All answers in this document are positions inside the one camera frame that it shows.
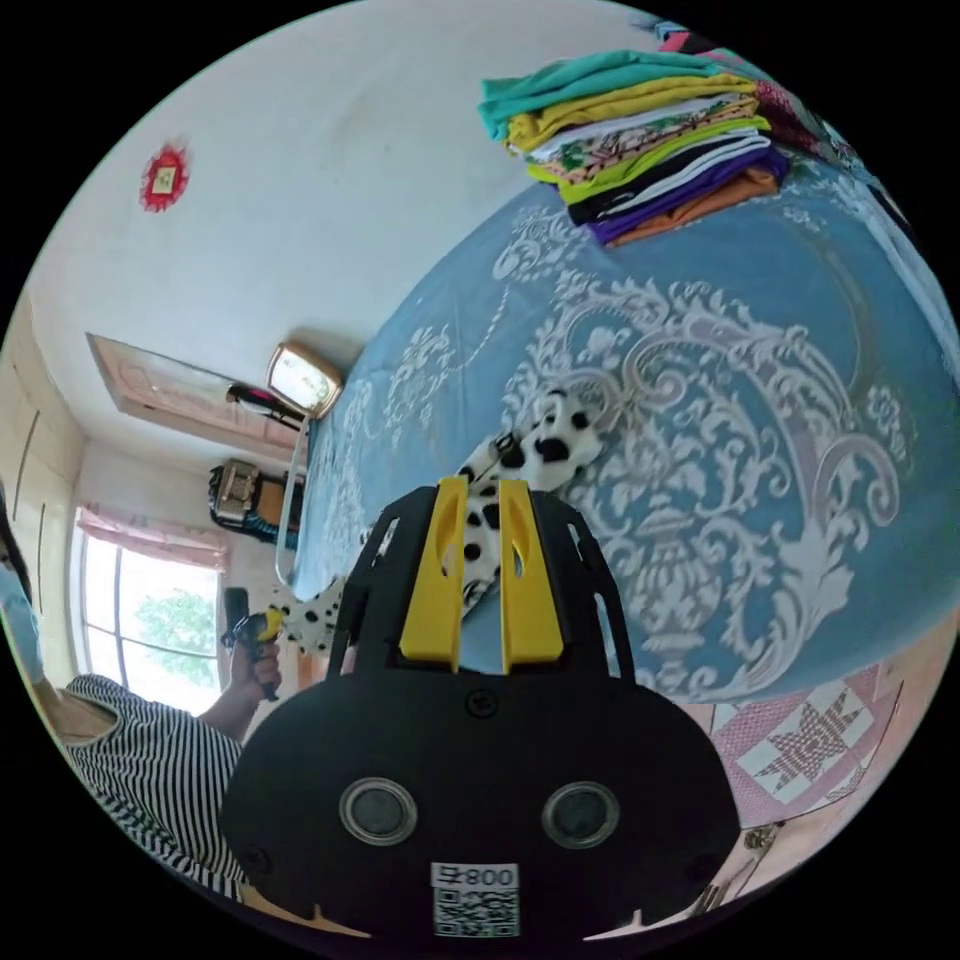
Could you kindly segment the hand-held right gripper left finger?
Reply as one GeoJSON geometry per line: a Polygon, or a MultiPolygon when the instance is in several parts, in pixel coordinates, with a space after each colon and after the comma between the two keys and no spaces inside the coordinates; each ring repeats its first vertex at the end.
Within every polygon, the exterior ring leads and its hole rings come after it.
{"type": "Polygon", "coordinates": [[[415,664],[459,669],[468,480],[442,478],[434,495],[399,651],[415,664]]]}

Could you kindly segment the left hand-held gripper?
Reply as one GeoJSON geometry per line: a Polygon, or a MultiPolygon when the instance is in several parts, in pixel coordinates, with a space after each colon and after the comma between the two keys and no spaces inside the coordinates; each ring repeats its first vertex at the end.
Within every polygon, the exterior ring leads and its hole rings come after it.
{"type": "Polygon", "coordinates": [[[223,603],[225,630],[221,636],[221,644],[230,658],[230,663],[236,643],[269,645],[276,641],[283,630],[283,611],[269,606],[264,612],[253,612],[245,588],[226,588],[223,603]]]}

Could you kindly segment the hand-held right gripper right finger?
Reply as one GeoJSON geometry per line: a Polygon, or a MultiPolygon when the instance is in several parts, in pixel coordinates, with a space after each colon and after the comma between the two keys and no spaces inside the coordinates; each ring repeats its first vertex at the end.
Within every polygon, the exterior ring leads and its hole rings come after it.
{"type": "Polygon", "coordinates": [[[555,663],[563,637],[527,484],[499,484],[500,610],[503,670],[555,663]]]}

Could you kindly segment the person's left hand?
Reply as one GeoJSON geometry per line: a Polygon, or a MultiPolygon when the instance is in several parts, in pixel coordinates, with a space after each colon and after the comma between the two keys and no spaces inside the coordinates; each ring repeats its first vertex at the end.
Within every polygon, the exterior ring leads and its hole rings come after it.
{"type": "Polygon", "coordinates": [[[229,689],[243,705],[257,707],[275,698],[281,682],[279,653],[276,641],[234,645],[229,689]]]}

